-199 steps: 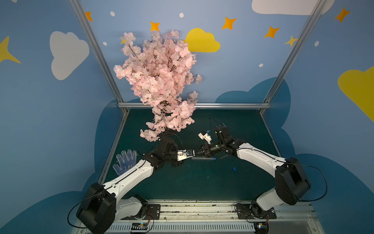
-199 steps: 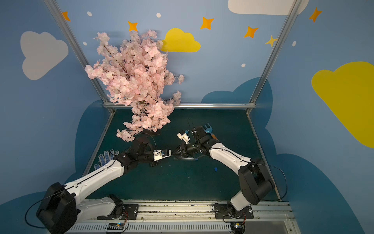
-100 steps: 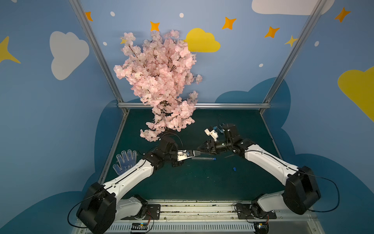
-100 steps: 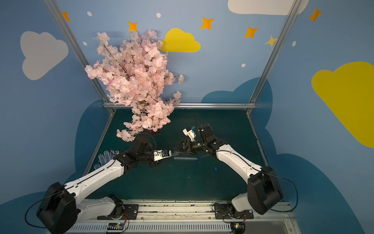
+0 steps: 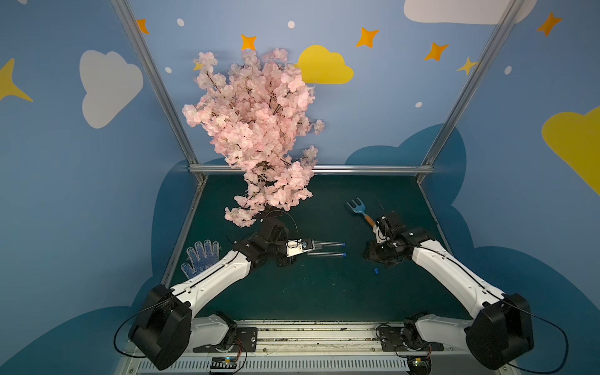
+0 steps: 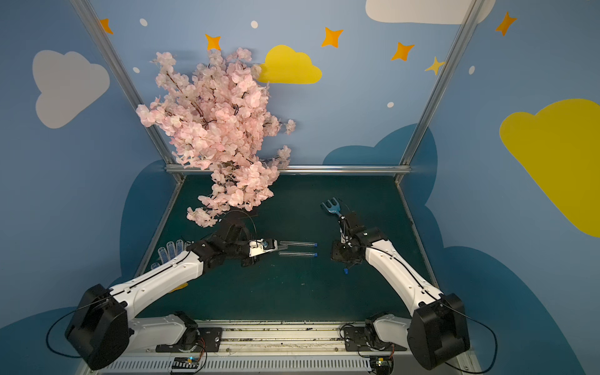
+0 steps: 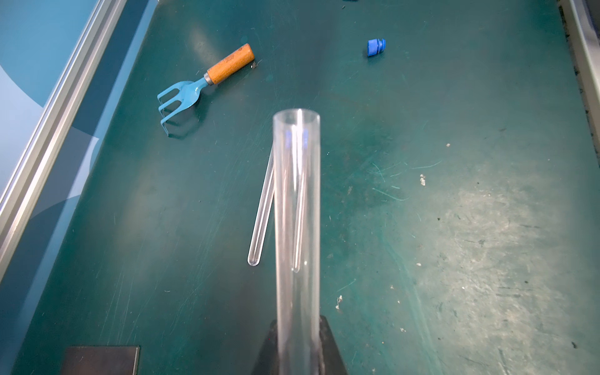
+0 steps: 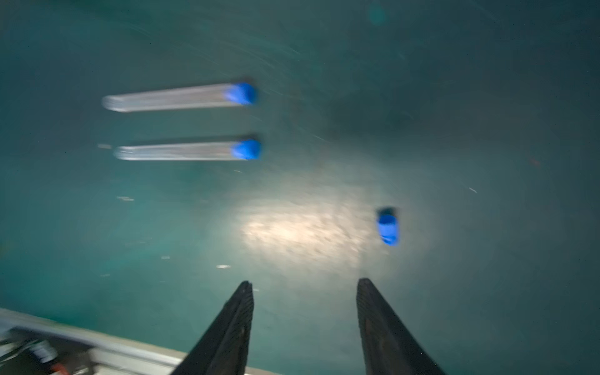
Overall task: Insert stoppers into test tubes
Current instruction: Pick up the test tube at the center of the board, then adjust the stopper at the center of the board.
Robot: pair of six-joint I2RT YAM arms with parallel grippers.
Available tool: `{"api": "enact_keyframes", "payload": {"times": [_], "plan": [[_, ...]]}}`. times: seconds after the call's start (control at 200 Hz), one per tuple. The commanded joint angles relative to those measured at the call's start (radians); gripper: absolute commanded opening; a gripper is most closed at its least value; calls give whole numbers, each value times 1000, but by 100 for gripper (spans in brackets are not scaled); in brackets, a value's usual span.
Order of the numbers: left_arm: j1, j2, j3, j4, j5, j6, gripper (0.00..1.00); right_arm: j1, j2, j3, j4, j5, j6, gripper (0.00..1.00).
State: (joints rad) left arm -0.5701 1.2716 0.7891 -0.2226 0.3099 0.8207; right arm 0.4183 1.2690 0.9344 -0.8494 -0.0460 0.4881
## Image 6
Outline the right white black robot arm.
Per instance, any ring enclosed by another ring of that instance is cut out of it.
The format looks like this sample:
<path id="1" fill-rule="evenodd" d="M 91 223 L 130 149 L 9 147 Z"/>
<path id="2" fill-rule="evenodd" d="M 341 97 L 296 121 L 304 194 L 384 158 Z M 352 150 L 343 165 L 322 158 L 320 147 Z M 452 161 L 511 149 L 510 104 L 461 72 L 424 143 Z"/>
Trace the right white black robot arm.
<path id="1" fill-rule="evenodd" d="M 395 249 L 380 229 L 362 225 L 356 214 L 338 214 L 341 239 L 334 242 L 332 259 L 341 263 L 365 261 L 377 270 L 401 298 L 409 319 L 384 314 L 368 320 L 367 347 L 384 351 L 408 349 L 426 370 L 432 370 L 470 350 L 463 301 L 444 294 L 422 277 Z"/>

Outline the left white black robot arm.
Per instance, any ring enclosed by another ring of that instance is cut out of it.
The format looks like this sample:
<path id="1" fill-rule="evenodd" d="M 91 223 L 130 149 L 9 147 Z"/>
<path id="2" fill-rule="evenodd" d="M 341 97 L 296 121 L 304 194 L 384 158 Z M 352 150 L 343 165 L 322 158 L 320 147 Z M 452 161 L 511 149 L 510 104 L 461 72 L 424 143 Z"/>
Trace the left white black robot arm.
<path id="1" fill-rule="evenodd" d="M 211 235 L 192 242 L 173 259 L 130 281 L 90 287 L 73 313 L 65 338 L 91 370 L 101 370 L 127 350 L 170 347 L 183 352 L 201 348 L 198 325 L 182 312 L 150 324 L 137 321 L 144 309 L 182 285 L 200 278 L 227 259 L 252 265 L 278 249 L 278 241 L 253 238 L 240 220 L 227 220 Z"/>

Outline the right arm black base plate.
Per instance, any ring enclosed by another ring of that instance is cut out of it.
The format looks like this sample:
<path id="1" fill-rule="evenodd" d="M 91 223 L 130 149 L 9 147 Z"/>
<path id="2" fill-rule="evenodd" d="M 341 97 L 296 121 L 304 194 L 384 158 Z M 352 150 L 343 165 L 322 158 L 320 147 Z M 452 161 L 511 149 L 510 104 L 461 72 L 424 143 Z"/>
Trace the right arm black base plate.
<path id="1" fill-rule="evenodd" d="M 407 352 L 408 349 L 383 342 L 371 327 L 343 324 L 338 330 L 347 352 Z"/>

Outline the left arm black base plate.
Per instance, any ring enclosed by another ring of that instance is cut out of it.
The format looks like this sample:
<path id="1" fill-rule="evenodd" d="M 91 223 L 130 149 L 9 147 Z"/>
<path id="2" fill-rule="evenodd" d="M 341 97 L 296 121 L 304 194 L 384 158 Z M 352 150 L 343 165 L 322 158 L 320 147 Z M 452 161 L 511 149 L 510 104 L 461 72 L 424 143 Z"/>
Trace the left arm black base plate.
<path id="1" fill-rule="evenodd" d="M 222 341 L 223 328 L 187 328 L 183 336 L 172 345 L 157 345 L 157 353 L 218 353 Z"/>

